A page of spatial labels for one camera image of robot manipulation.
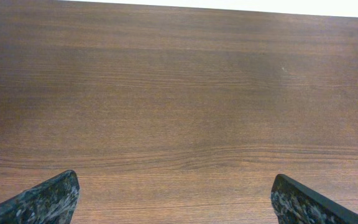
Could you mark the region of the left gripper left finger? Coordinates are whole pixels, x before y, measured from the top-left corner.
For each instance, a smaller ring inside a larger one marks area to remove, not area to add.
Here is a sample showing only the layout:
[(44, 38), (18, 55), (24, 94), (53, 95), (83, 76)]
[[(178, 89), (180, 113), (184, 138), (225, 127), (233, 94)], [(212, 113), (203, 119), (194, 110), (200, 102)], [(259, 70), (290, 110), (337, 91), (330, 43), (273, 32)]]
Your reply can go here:
[(66, 170), (0, 203), (0, 224), (68, 224), (79, 196), (76, 172)]

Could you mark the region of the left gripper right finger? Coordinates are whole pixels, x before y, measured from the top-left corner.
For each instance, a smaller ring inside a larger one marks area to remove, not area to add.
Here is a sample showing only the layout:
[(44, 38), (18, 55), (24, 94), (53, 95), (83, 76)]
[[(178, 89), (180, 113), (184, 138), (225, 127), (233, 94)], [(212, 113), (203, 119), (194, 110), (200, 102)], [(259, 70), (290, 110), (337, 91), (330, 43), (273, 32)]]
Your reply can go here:
[(358, 224), (358, 214), (284, 174), (278, 174), (270, 199), (279, 224)]

